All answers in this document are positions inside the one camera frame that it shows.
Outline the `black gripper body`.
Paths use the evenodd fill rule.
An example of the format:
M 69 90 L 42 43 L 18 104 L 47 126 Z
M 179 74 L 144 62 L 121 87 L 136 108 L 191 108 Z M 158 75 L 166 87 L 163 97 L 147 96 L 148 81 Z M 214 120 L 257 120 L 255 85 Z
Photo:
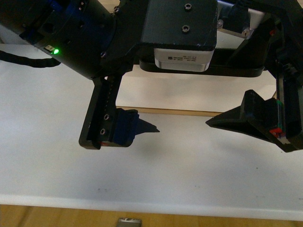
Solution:
M 154 48 L 214 50 L 208 75 L 251 77 L 268 70 L 283 104 L 286 136 L 303 143 L 303 9 L 295 0 L 123 0 L 116 32 L 101 53 L 100 71 L 79 143 L 113 147 L 116 97 L 122 76 L 138 63 L 155 65 Z M 175 70 L 177 73 L 193 73 Z

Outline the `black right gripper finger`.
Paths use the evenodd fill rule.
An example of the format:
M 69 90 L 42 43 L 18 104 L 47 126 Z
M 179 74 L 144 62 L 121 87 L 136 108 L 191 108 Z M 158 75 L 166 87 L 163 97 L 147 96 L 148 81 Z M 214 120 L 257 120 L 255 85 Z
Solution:
M 155 125 L 139 118 L 137 110 L 118 108 L 111 144 L 114 147 L 129 147 L 136 135 L 158 132 Z

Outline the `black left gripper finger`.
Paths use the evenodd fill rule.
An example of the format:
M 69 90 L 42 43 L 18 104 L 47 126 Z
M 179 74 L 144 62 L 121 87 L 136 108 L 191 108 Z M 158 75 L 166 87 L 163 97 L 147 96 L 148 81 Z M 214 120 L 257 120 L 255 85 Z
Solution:
M 301 142 L 295 143 L 286 136 L 282 110 L 280 100 L 264 100 L 254 90 L 248 90 L 240 106 L 211 118 L 206 124 L 274 143 L 284 152 L 302 150 Z

